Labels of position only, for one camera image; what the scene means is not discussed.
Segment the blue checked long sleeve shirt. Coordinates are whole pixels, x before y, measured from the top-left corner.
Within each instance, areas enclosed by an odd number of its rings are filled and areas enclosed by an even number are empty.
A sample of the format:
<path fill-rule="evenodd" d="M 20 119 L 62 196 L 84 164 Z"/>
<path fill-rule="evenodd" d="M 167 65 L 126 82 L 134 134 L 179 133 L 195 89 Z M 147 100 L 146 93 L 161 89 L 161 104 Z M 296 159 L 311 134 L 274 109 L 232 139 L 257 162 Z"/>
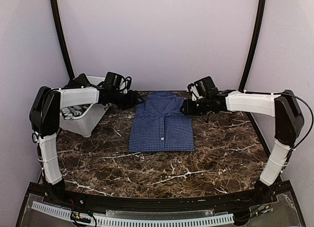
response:
<path fill-rule="evenodd" d="M 169 91 L 151 92 L 136 107 L 129 152 L 194 152 L 191 118 L 180 111 L 184 100 Z"/>

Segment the white plastic bin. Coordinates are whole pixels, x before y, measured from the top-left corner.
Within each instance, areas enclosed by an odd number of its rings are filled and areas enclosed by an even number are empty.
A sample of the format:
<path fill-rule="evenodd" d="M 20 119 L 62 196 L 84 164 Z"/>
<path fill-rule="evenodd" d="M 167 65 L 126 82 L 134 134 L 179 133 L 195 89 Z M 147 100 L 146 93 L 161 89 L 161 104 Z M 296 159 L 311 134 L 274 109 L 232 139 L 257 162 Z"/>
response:
<path fill-rule="evenodd" d="M 96 85 L 104 81 L 104 77 L 87 76 L 90 85 L 73 89 L 58 89 L 61 95 L 59 127 L 62 130 L 79 134 L 83 137 L 90 137 L 96 125 L 100 122 L 108 108 L 109 104 L 99 104 L 100 92 Z M 63 119 L 61 110 L 75 105 L 90 104 L 85 113 L 77 118 Z"/>

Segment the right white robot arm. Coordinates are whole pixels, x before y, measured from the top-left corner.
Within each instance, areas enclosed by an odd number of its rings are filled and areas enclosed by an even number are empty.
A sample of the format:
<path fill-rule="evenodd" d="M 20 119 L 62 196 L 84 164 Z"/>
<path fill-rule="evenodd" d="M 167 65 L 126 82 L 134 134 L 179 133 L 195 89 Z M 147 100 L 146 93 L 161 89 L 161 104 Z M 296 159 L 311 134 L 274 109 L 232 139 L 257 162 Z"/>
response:
<path fill-rule="evenodd" d="M 225 90 L 211 99 L 186 99 L 180 108 L 185 115 L 205 115 L 209 112 L 244 112 L 251 114 L 264 138 L 273 135 L 268 161 L 259 180 L 266 186 L 274 184 L 287 166 L 296 141 L 304 126 L 301 101 L 292 90 L 283 92 L 240 92 Z"/>

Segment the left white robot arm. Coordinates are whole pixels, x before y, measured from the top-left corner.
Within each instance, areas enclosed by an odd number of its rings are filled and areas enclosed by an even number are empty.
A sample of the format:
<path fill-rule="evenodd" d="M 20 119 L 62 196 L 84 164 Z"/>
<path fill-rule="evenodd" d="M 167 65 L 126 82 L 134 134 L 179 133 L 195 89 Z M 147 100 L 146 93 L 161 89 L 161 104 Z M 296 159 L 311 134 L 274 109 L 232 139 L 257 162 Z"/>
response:
<path fill-rule="evenodd" d="M 79 105 L 106 105 L 107 103 L 126 110 L 144 103 L 144 99 L 137 91 L 129 90 L 127 93 L 121 93 L 97 86 L 66 89 L 51 89 L 43 86 L 39 89 L 29 119 L 33 129 L 33 142 L 37 143 L 40 149 L 39 161 L 42 163 L 44 176 L 49 184 L 56 185 L 63 181 L 56 153 L 61 110 Z"/>

